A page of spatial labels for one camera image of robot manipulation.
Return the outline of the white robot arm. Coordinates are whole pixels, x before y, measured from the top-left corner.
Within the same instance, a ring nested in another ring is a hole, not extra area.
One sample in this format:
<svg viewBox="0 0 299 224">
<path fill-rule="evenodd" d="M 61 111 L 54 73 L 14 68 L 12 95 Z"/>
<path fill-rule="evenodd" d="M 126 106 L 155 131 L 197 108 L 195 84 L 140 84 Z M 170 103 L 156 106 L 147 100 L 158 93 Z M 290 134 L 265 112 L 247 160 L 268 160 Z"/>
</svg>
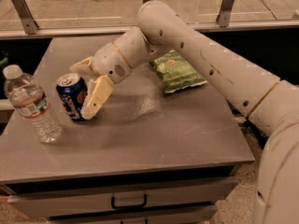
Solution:
<svg viewBox="0 0 299 224">
<path fill-rule="evenodd" d="M 84 118 L 91 119 L 135 67 L 173 49 L 268 137 L 252 224 L 298 224 L 299 89 L 194 31 L 163 2 L 143 4 L 137 21 L 92 57 L 71 65 L 88 82 Z"/>
</svg>

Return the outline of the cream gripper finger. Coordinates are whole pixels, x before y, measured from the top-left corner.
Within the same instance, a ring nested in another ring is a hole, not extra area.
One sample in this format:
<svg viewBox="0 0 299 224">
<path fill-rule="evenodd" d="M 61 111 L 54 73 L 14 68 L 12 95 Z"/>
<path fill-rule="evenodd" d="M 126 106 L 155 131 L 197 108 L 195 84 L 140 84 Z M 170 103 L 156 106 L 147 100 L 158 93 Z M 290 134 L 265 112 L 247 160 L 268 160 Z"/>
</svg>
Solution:
<svg viewBox="0 0 299 224">
<path fill-rule="evenodd" d="M 80 74 L 81 76 L 91 76 L 93 74 L 93 57 L 87 57 L 78 63 L 74 63 L 69 67 L 73 73 Z"/>
<path fill-rule="evenodd" d="M 108 76 L 100 76 L 88 83 L 87 96 L 81 108 L 84 119 L 92 119 L 102 108 L 103 104 L 113 92 L 113 81 Z"/>
</svg>

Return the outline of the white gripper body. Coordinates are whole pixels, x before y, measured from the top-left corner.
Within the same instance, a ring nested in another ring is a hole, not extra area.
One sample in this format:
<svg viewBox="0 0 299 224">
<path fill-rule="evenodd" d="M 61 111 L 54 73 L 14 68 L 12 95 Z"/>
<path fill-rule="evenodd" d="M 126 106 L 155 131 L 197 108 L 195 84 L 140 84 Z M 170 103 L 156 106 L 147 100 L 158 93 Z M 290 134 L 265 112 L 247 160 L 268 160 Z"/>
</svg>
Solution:
<svg viewBox="0 0 299 224">
<path fill-rule="evenodd" d="M 122 82 L 132 73 L 132 68 L 113 43 L 106 44 L 94 54 L 92 67 L 95 74 L 107 75 L 114 83 Z"/>
</svg>

